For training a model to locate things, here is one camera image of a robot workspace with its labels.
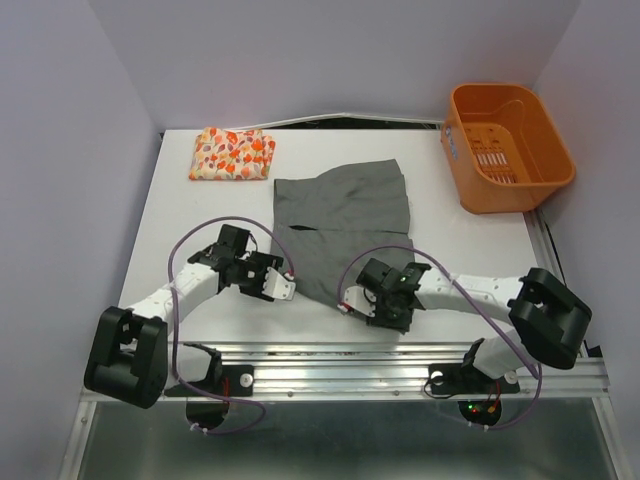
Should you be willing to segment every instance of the gray cloth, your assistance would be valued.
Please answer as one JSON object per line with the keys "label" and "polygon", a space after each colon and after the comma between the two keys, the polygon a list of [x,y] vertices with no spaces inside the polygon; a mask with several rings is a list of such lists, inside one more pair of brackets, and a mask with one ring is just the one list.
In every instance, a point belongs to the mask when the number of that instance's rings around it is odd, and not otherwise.
{"label": "gray cloth", "polygon": [[[386,244],[413,246],[404,176],[395,160],[344,165],[304,180],[276,179],[274,185],[274,233],[295,263],[297,293],[336,306],[340,275],[358,254]],[[273,242],[271,252],[282,255]],[[371,257],[398,269],[414,259],[405,250],[376,251],[354,265],[343,290],[355,285]]]}

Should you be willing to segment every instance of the metal frame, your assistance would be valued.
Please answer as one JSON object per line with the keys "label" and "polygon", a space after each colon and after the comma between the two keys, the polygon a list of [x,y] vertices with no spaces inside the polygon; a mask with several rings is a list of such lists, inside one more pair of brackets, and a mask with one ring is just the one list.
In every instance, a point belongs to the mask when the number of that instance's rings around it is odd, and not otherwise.
{"label": "metal frame", "polygon": [[[551,239],[539,212],[529,212],[524,217],[538,265],[560,278]],[[468,344],[456,343],[223,343],[211,346],[223,352],[225,364],[255,366],[253,398],[265,402],[428,401],[422,386],[431,373],[429,365],[459,361],[469,348]],[[604,362],[585,358],[584,348],[581,353],[583,358],[578,359],[572,370],[545,368],[541,396],[592,398],[615,475],[620,479],[634,478],[613,415]],[[513,396],[532,397],[536,380],[524,370],[519,380],[522,391]],[[115,400],[86,390],[82,392],[61,479],[77,478],[96,404],[110,401]],[[184,401],[184,397],[162,397],[159,401]]]}
{"label": "metal frame", "polygon": [[[468,344],[230,344],[208,345],[222,352],[225,365],[254,366],[252,399],[289,401],[428,401],[422,387],[429,365],[461,362]],[[527,398],[537,380],[523,371],[522,391],[505,396]],[[544,369],[544,398],[607,396],[609,379],[602,359],[581,358],[571,370]],[[482,399],[486,394],[465,396]],[[84,401],[117,401],[93,392]],[[163,396],[158,401],[184,401]],[[209,401],[194,398],[195,401]]]}

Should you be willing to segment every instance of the wire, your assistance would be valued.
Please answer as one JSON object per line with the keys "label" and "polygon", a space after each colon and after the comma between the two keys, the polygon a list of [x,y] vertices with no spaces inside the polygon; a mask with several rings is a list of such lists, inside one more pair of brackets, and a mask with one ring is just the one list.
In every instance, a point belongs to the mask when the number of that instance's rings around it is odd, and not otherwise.
{"label": "wire", "polygon": [[489,430],[504,430],[505,428],[513,427],[517,423],[520,423],[522,420],[527,418],[529,414],[533,411],[533,407],[535,407],[536,404],[538,403],[538,400],[540,399],[541,391],[542,391],[542,365],[538,363],[538,386],[536,387],[536,393],[534,394],[533,399],[531,400],[531,403],[529,404],[529,406],[526,408],[524,412],[522,412],[513,420],[510,420],[507,423],[502,423],[500,425],[494,425],[493,427],[489,428]]}
{"label": "wire", "polygon": [[375,305],[376,304],[375,300],[371,300],[369,298],[369,296],[367,295],[367,289],[366,288],[362,290],[362,294],[364,295],[365,300],[367,302],[369,302],[370,305]]}
{"label": "wire", "polygon": [[549,240],[551,241],[551,248],[553,249],[553,255],[556,258],[556,263],[558,264],[558,269],[560,270],[560,275],[562,276],[562,283],[567,284],[567,278],[564,276],[564,270],[562,269],[562,264],[560,263],[560,255],[558,254],[558,249],[556,248],[556,242],[553,241],[553,235],[551,235],[551,229],[549,228],[549,224],[543,218],[542,222],[544,223],[544,228],[547,230],[547,235],[549,236]]}
{"label": "wire", "polygon": [[436,397],[435,395],[431,395],[429,392],[427,392],[427,387],[431,385],[431,380],[432,380],[431,378],[427,380],[427,382],[422,387],[422,391],[427,397],[431,397],[434,400],[448,400],[449,398],[453,397],[453,395],[443,395],[441,397]]}
{"label": "wire", "polygon": [[498,403],[500,403],[500,395],[502,395],[502,392],[500,391],[500,382],[498,380],[496,380],[496,387],[498,387],[498,395],[496,396],[496,401],[493,402],[493,405],[491,407],[494,410],[497,408]]}
{"label": "wire", "polygon": [[489,403],[491,401],[491,397],[493,396],[493,385],[491,385],[491,387],[489,388],[489,396],[487,397],[487,399],[484,401],[484,403]]}
{"label": "wire", "polygon": [[493,328],[496,331],[496,333],[500,335],[500,337],[506,342],[506,344],[509,345],[509,348],[513,350],[513,352],[516,354],[518,359],[523,363],[525,367],[527,367],[527,370],[529,370],[529,373],[531,373],[531,376],[535,379],[538,378],[538,374],[533,368],[533,365],[529,362],[527,357],[522,353],[520,348],[518,348],[518,346],[513,342],[513,340],[511,340],[507,336],[507,334],[502,331],[502,329],[498,326],[498,324],[489,315],[487,315],[484,312],[482,307],[480,307],[480,305],[473,299],[473,297],[469,295],[469,292],[467,292],[465,288],[462,285],[460,285],[460,283],[455,278],[451,276],[451,273],[444,267],[444,265],[442,265],[440,262],[438,262],[434,257],[429,255],[428,253],[425,253],[416,248],[407,247],[405,245],[381,245],[378,247],[370,248],[369,250],[362,252],[360,255],[354,258],[351,261],[351,263],[349,263],[349,265],[347,265],[347,268],[344,269],[344,272],[342,272],[342,275],[340,276],[340,281],[338,282],[338,304],[342,303],[342,284],[344,283],[344,279],[347,276],[347,273],[349,273],[349,270],[351,270],[351,267],[353,267],[353,265],[365,255],[368,255],[369,253],[375,252],[377,250],[386,249],[386,248],[397,248],[400,250],[407,250],[409,252],[413,252],[417,255],[420,255],[426,258],[427,260],[429,260],[431,263],[433,263],[438,268],[438,270],[440,270],[440,272],[442,272],[442,274],[447,278],[447,280],[449,280],[451,284],[460,292],[460,294],[465,298],[465,300],[469,302],[469,305],[471,305],[471,307],[478,313],[478,315],[480,315],[489,324],[489,326],[491,326],[491,328]]}
{"label": "wire", "polygon": [[231,430],[224,430],[222,432],[217,432],[217,431],[209,431],[206,428],[201,428],[198,424],[192,424],[191,428],[193,430],[197,430],[200,431],[202,433],[204,433],[205,435],[229,435],[232,433],[240,433],[240,432],[244,432],[246,430],[249,430],[250,428],[254,427],[255,425],[257,425],[258,423],[260,423],[265,415],[267,414],[267,409],[265,408],[265,406],[260,403],[257,402],[255,400],[247,400],[247,399],[243,399],[243,398],[232,398],[232,397],[228,397],[226,395],[216,395],[215,393],[210,393],[207,392],[206,390],[202,390],[201,388],[196,387],[195,385],[192,385],[191,383],[187,382],[185,379],[183,379],[180,376],[180,372],[178,372],[178,345],[179,345],[179,333],[180,333],[180,305],[178,302],[178,291],[174,288],[173,286],[173,281],[175,279],[174,274],[173,274],[173,261],[174,258],[176,256],[176,253],[178,252],[178,249],[184,244],[184,242],[187,241],[187,239],[189,237],[191,237],[194,233],[196,233],[197,231],[203,229],[206,226],[212,225],[214,223],[218,223],[218,222],[226,222],[226,221],[240,221],[240,222],[247,222],[250,223],[252,225],[255,225],[256,227],[260,228],[261,230],[264,230],[272,239],[273,241],[278,245],[278,247],[280,247],[280,250],[282,250],[282,254],[284,255],[284,257],[287,259],[287,263],[289,264],[289,273],[291,274],[291,276],[294,276],[294,267],[293,267],[293,262],[291,261],[291,257],[289,256],[289,253],[285,250],[285,248],[282,246],[282,244],[280,243],[280,241],[276,238],[276,236],[273,234],[273,232],[271,230],[269,230],[267,227],[265,227],[264,225],[262,225],[259,222],[256,222],[255,220],[252,220],[250,218],[245,218],[245,217],[237,217],[237,216],[228,216],[228,217],[218,217],[218,218],[213,218],[211,220],[207,220],[206,222],[201,223],[200,225],[192,228],[191,230],[189,230],[182,238],[180,238],[180,240],[178,240],[178,242],[174,245],[174,247],[171,249],[171,253],[169,254],[169,260],[167,261],[167,276],[169,277],[169,285],[171,288],[171,299],[173,301],[173,341],[172,341],[172,350],[171,350],[171,374],[175,377],[175,379],[178,381],[178,383],[180,385],[182,385],[183,387],[191,390],[192,392],[202,396],[202,397],[207,397],[207,398],[212,398],[214,400],[220,400],[222,402],[229,402],[229,403],[237,403],[237,404],[241,404],[241,405],[250,405],[252,407],[257,407],[260,409],[260,416],[253,420],[252,422],[242,426],[242,427],[238,427],[238,428],[234,428]]}
{"label": "wire", "polygon": [[229,377],[224,377],[224,378],[222,379],[222,386],[223,386],[222,394],[223,394],[225,397],[228,397],[228,396],[229,396],[229,389],[230,389],[230,386],[229,386]]}
{"label": "wire", "polygon": [[258,241],[256,240],[256,237],[254,237],[253,233],[251,233],[251,232],[249,232],[249,239],[255,245],[255,247],[256,247],[255,251],[257,252],[258,250],[260,250],[260,248],[258,247]]}

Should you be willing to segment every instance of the folded fabric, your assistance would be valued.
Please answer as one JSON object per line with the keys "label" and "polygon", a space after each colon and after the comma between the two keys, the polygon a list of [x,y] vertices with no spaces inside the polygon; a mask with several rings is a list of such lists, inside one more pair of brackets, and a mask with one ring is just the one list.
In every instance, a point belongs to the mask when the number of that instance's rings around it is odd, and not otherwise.
{"label": "folded fabric", "polygon": [[262,130],[231,132],[205,128],[196,137],[191,180],[264,180],[276,142]]}
{"label": "folded fabric", "polygon": [[[274,233],[296,266],[296,292],[330,306],[344,268],[356,255],[380,245],[412,247],[409,199],[395,160],[344,165],[316,178],[274,182]],[[272,242],[271,252],[282,255]],[[403,269],[414,261],[406,250],[385,249],[360,259],[345,278],[355,280],[375,257]]]}

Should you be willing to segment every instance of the screw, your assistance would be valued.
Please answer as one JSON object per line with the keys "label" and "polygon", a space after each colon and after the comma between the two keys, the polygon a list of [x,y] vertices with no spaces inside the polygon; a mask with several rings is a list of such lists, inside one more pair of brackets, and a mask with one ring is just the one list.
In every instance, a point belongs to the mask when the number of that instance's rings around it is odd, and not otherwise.
{"label": "screw", "polygon": [[507,372],[504,374],[504,379],[507,381],[507,383],[515,385],[518,382],[518,375],[514,371]]}
{"label": "screw", "polygon": [[243,373],[240,375],[240,385],[244,388],[248,388],[253,385],[253,377],[248,373]]}

